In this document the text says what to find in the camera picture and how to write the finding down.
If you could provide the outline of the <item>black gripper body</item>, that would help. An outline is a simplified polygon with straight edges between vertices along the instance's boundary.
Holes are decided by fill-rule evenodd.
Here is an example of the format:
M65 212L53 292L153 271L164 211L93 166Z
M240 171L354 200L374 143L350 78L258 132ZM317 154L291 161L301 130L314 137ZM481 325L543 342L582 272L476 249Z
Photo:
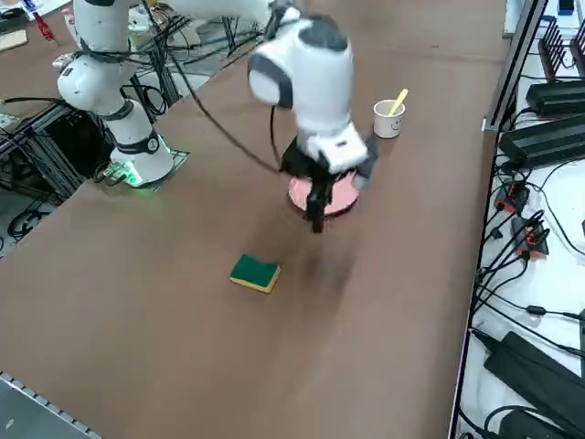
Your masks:
M313 182L327 183L336 181L339 173L330 172L324 165L315 162L310 157L305 157L301 163L300 178L309 179Z

